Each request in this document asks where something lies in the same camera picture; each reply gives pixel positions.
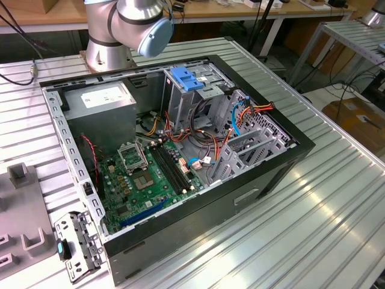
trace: blue tab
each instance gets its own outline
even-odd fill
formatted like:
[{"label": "blue tab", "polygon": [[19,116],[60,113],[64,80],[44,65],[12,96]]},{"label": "blue tab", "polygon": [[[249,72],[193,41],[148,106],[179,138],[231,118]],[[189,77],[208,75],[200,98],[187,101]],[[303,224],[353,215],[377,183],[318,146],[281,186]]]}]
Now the blue tab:
[{"label": "blue tab", "polygon": [[194,74],[189,71],[186,67],[172,67],[171,73],[173,77],[183,85],[183,88],[190,92],[191,90],[197,90],[203,88],[205,85],[199,82]]},{"label": "blue tab", "polygon": [[59,254],[63,252],[63,245],[61,243],[58,243],[58,251],[59,251]]}]

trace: metal workbench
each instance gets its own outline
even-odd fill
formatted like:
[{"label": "metal workbench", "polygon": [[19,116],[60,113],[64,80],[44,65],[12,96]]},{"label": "metal workbench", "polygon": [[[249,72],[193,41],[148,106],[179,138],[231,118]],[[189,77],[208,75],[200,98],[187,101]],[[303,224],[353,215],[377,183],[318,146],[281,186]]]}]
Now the metal workbench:
[{"label": "metal workbench", "polygon": [[[190,242],[119,288],[369,288],[385,268],[384,164],[316,111],[235,42],[169,45],[141,64],[218,54],[315,143],[267,197]],[[30,62],[0,65],[21,81]],[[88,73],[79,56],[38,61],[39,80]],[[0,82],[0,171],[37,168],[51,222],[82,211],[39,89]],[[110,288],[106,264],[71,287],[54,255],[0,288]]]},{"label": "metal workbench", "polygon": [[374,65],[380,64],[378,67],[385,69],[385,53],[377,49],[380,43],[385,43],[385,27],[370,28],[358,20],[324,22],[318,25],[312,38],[302,52],[300,59],[298,59],[289,79],[291,85],[294,83],[303,64],[323,33],[328,34],[330,39],[319,54],[314,66],[325,57],[333,43],[338,41],[355,51],[358,55],[361,55],[361,60],[352,68],[353,74],[350,76],[351,78],[359,72],[364,59],[367,59]]}]

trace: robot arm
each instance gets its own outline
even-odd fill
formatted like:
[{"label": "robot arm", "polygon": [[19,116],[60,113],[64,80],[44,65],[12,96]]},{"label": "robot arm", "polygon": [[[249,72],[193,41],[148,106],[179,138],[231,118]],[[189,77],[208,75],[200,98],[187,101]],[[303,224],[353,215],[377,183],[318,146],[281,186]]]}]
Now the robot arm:
[{"label": "robot arm", "polygon": [[385,25],[385,0],[377,0],[372,10],[362,20],[367,26],[376,28]]},{"label": "robot arm", "polygon": [[163,51],[173,24],[163,17],[161,0],[85,0],[90,41],[87,64],[95,71],[128,68],[128,48],[145,57]]}]

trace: motherboard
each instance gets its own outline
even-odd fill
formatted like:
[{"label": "motherboard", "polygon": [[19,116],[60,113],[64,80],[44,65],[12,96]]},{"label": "motherboard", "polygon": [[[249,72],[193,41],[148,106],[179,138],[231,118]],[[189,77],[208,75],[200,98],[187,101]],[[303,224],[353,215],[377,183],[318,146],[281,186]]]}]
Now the motherboard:
[{"label": "motherboard", "polygon": [[[138,153],[135,149],[125,150],[125,154],[116,153],[99,163],[100,181],[104,186],[100,198],[110,234],[204,189],[192,170],[182,171],[179,165],[182,157],[172,141],[139,150]],[[147,166],[127,170],[127,166],[141,162],[140,152]],[[176,179],[176,176],[183,176],[183,179]]]}]

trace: green motherboard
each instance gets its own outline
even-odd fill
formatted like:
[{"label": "green motherboard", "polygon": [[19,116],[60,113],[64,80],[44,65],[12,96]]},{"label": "green motherboard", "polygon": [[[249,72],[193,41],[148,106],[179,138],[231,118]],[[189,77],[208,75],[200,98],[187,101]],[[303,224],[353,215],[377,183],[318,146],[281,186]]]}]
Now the green motherboard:
[{"label": "green motherboard", "polygon": [[[177,163],[180,153],[174,143],[167,141],[163,144],[163,148],[180,170]],[[106,212],[105,224],[110,234],[121,230],[130,218],[138,216],[139,220],[140,214],[149,213],[150,210],[158,211],[204,189],[202,182],[191,171],[189,177],[187,175],[183,177],[193,189],[177,194],[155,161],[149,147],[144,148],[144,154],[149,164],[148,168],[134,171],[131,175],[127,173],[118,153],[99,163],[104,184],[101,200]],[[135,163],[138,161],[138,155],[125,155],[125,160],[126,165]]]}]

